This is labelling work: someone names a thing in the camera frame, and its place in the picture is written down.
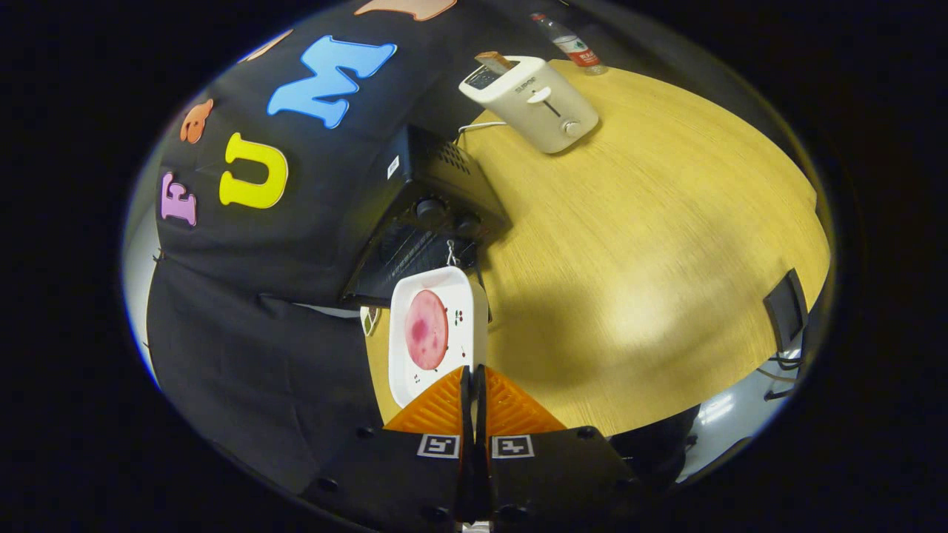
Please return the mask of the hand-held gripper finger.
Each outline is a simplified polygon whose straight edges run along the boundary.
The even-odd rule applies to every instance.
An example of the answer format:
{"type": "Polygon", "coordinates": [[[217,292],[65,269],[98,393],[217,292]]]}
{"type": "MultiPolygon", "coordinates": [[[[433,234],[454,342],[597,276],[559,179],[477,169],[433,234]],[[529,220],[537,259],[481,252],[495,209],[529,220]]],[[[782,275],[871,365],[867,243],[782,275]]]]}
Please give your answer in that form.
{"type": "Polygon", "coordinates": [[[459,367],[388,425],[351,431],[301,499],[349,523],[457,523],[473,444],[470,371],[459,367]]]}
{"type": "Polygon", "coordinates": [[[644,484],[593,426],[567,427],[501,372],[474,374],[474,509],[491,523],[629,523],[644,484]]]}

